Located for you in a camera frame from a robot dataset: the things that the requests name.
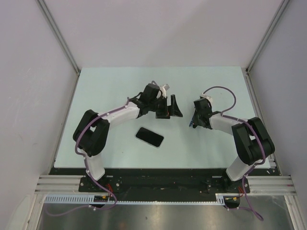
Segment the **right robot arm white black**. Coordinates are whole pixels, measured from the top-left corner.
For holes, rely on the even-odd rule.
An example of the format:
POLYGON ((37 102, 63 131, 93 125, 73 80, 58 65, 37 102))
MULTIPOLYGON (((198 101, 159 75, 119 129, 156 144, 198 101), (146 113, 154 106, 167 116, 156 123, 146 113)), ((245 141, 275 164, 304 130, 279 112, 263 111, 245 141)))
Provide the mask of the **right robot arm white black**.
POLYGON ((201 97, 194 101, 194 114, 190 122, 193 128, 218 130, 233 136, 237 157, 226 169, 221 186, 226 192, 238 188, 238 181, 257 165, 263 165, 275 152, 275 145, 258 117, 243 120, 212 111, 211 102, 201 97))

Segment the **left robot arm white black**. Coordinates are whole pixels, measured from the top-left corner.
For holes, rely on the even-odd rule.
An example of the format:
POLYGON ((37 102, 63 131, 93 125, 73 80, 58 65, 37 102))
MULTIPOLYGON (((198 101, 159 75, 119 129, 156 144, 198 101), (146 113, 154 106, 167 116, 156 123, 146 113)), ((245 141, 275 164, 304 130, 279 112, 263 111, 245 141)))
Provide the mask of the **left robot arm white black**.
POLYGON ((149 112, 154 112, 157 119, 183 116, 175 95, 171 95, 171 104, 167 104, 168 89, 168 84, 158 86, 152 81, 142 92, 127 98, 125 104, 119 108, 100 114, 90 109, 83 114, 72 138, 75 141, 75 153, 83 157, 86 173, 91 178, 89 186, 92 189, 99 192, 106 186, 103 177, 106 171, 100 155, 112 128, 149 112))

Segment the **black phone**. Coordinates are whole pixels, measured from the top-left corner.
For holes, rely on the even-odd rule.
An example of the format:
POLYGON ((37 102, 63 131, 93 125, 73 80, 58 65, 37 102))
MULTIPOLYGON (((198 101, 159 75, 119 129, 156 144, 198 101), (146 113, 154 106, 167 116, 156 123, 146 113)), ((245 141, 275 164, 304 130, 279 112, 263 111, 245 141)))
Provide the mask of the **black phone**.
POLYGON ((147 144, 154 146, 156 148, 160 147, 164 141, 164 137, 160 134, 157 134, 151 130, 148 130, 144 127, 140 127, 137 131, 135 137, 147 144))

